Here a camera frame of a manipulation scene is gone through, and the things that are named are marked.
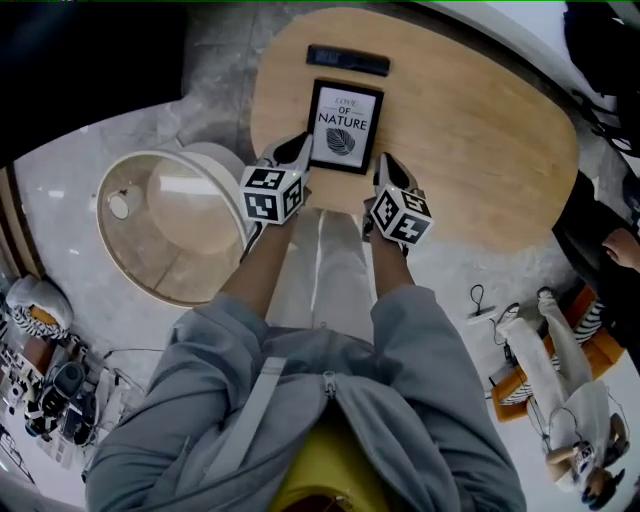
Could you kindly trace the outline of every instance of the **gray jacket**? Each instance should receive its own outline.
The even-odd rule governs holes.
[[[328,329],[269,328],[224,294],[187,312],[142,406],[97,449],[89,510],[266,510],[330,399],[408,508],[525,510],[478,374],[434,293],[405,286],[371,316],[373,346]],[[267,356],[287,363],[242,465],[203,483]],[[336,373],[335,394],[325,371]]]

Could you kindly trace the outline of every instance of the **black hair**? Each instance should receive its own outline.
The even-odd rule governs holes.
[[[616,490],[618,489],[618,484],[622,481],[623,478],[624,469],[610,480],[607,480],[607,482],[604,484],[604,487],[602,488],[602,492],[589,505],[589,510],[600,510],[607,503],[609,503],[609,501],[611,501],[611,498],[613,498],[613,496],[615,495]]]

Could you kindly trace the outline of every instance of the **floor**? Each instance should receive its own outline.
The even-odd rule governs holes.
[[[69,297],[75,330],[98,351],[161,349],[172,323],[183,313],[138,290],[109,259],[97,230],[94,195],[108,166],[134,150],[203,140],[218,142],[252,163],[249,114],[262,50],[294,16],[332,5],[190,5],[184,72],[187,94],[182,100],[84,127],[16,162],[23,207],[45,268]],[[380,3],[356,7],[445,34],[500,62],[543,93],[556,96],[540,77],[503,49],[464,27],[450,25],[427,8],[416,12]],[[620,199],[625,164],[574,112],[568,113],[579,135],[580,168],[592,178],[599,177],[601,200],[628,215]],[[510,256],[434,240],[424,253],[412,254],[410,264],[416,281],[436,291],[460,330],[486,388],[488,376],[504,359],[502,349],[494,344],[491,324],[466,324],[466,316],[474,309],[470,288],[483,284],[483,305],[501,310],[514,301],[533,302],[542,285],[563,291],[576,280],[551,234],[544,244]],[[158,354],[151,352],[116,353],[110,363],[144,385],[157,359]]]

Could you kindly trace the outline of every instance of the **hand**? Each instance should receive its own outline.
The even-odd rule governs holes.
[[[602,245],[618,265],[640,271],[640,245],[629,231],[624,228],[616,229]]]

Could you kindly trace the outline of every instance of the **picture frame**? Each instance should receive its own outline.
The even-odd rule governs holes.
[[[381,90],[316,79],[307,123],[311,165],[366,174],[383,98]]]

